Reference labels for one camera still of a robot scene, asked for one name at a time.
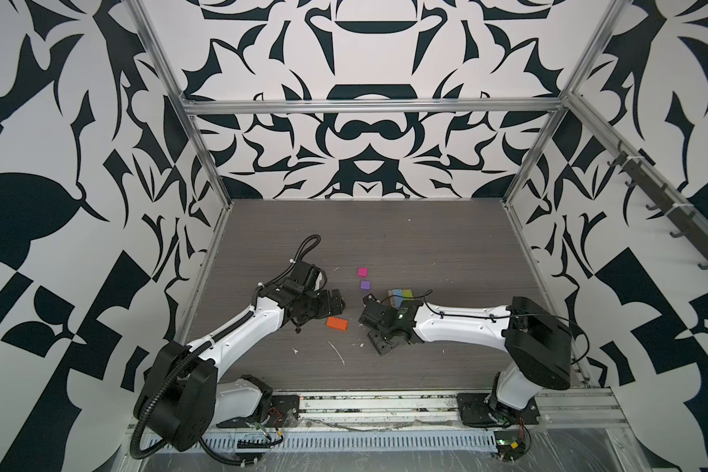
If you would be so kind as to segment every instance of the patterned wallpaper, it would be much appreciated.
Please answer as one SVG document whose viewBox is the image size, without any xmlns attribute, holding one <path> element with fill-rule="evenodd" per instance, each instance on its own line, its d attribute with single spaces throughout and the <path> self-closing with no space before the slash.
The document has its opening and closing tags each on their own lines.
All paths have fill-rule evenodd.
<svg viewBox="0 0 708 472">
<path fill-rule="evenodd" d="M 558 95 L 608 0 L 144 3 L 188 98 L 292 100 Z"/>
<path fill-rule="evenodd" d="M 501 197 L 545 112 L 201 116 L 233 198 Z"/>
<path fill-rule="evenodd" d="M 0 1 L 0 470 L 102 470 L 221 211 L 119 0 Z"/>
<path fill-rule="evenodd" d="M 635 0 L 616 33 L 584 98 L 708 218 L 708 0 Z M 705 472 L 708 270 L 612 159 L 569 113 L 513 206 L 652 465 Z"/>
</svg>

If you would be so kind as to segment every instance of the metal floor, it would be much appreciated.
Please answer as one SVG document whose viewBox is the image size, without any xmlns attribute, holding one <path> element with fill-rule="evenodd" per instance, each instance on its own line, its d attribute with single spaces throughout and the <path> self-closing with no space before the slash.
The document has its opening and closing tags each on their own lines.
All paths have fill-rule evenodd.
<svg viewBox="0 0 708 472">
<path fill-rule="evenodd" d="M 256 284 L 283 271 L 312 233 L 322 242 L 305 260 L 325 269 L 327 288 L 340 289 L 349 328 L 341 332 L 315 320 L 297 334 L 289 323 L 249 350 L 223 381 L 252 374 L 277 390 L 485 388 L 509 364 L 498 350 L 451 342 L 402 346 L 379 356 L 357 321 L 368 294 L 359 288 L 358 267 L 369 268 L 378 298 L 392 288 L 411 288 L 415 295 L 432 288 L 430 300 L 447 306 L 491 307 L 514 295 L 544 306 L 497 200 L 238 200 L 189 339 L 246 308 Z"/>
</svg>

